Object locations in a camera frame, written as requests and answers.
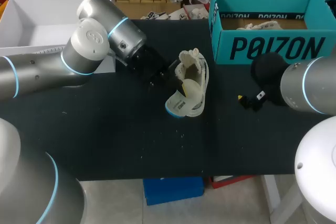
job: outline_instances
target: black tabletop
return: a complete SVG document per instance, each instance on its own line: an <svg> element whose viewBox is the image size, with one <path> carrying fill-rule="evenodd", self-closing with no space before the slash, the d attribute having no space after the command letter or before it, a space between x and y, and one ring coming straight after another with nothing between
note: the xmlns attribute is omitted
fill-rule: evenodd
<svg viewBox="0 0 336 224"><path fill-rule="evenodd" d="M239 94L258 91L246 65L215 65L207 20L138 20L163 57L197 47L209 65L205 110L176 119L170 94L148 92L120 65L79 88L0 103L0 118L22 141L47 151L79 180L293 173L304 134L326 117L264 104L244 110Z"/></svg>

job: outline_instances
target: shoe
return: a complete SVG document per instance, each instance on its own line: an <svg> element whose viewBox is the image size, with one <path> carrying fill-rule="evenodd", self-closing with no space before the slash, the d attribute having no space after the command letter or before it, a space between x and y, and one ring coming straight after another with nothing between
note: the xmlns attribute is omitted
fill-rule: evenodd
<svg viewBox="0 0 336 224"><path fill-rule="evenodd" d="M168 113L176 118L202 114L205 93L209 82L209 67L197 48L182 51L181 63L175 68L176 76L183 81L184 94L176 91L165 103Z"/></svg>
<svg viewBox="0 0 336 224"><path fill-rule="evenodd" d="M237 28L237 30L282 30L282 28L276 21L267 21L255 26L248 24L245 28Z"/></svg>

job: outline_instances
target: white floor tile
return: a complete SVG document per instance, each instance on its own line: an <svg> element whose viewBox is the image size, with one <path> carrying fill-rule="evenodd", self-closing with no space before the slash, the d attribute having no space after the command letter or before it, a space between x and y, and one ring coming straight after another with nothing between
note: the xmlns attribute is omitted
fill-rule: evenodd
<svg viewBox="0 0 336 224"><path fill-rule="evenodd" d="M154 206L143 205L143 224L269 224L269 212L259 177L219 189L206 189L198 198Z"/></svg>
<svg viewBox="0 0 336 224"><path fill-rule="evenodd" d="M85 224L141 224L141 179L81 182L87 195Z"/></svg>

